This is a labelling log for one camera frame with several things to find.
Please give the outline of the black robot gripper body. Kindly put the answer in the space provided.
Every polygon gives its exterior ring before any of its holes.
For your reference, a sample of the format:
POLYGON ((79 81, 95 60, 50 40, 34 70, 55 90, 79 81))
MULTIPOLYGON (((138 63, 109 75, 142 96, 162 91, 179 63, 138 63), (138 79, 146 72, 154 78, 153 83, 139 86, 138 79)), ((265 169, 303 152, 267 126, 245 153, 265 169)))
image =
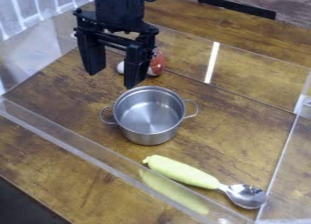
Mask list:
POLYGON ((95 10, 78 8, 75 36, 82 50, 93 47, 118 48, 138 45, 157 48, 159 29, 145 22, 145 3, 155 0, 95 0, 95 10))

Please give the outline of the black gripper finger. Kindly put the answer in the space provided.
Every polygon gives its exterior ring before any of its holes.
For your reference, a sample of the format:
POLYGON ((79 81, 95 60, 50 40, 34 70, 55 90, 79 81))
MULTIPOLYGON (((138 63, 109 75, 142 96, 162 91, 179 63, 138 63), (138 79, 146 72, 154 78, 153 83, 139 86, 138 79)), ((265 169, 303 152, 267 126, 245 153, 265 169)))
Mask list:
POLYGON ((125 86, 127 89, 134 88, 146 79, 151 58, 151 51, 138 46, 127 48, 125 60, 125 86))
POLYGON ((78 47, 85 68, 91 76, 106 68, 106 48, 94 34, 77 31, 78 47))

